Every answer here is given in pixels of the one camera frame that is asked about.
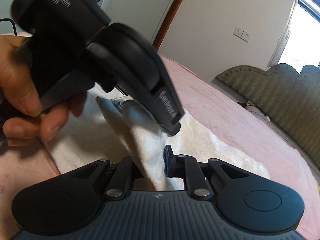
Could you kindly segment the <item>person's left hand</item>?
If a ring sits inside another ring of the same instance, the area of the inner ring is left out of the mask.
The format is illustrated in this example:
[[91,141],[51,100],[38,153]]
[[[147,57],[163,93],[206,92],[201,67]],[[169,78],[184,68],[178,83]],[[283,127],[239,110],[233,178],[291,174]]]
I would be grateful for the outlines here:
[[27,115],[11,118],[3,125],[8,145],[17,147],[29,145],[35,137],[52,140],[67,123],[69,113],[76,118],[82,114],[87,99],[87,92],[83,92],[44,112],[28,67],[16,53],[26,40],[1,35],[1,89],[8,102]]

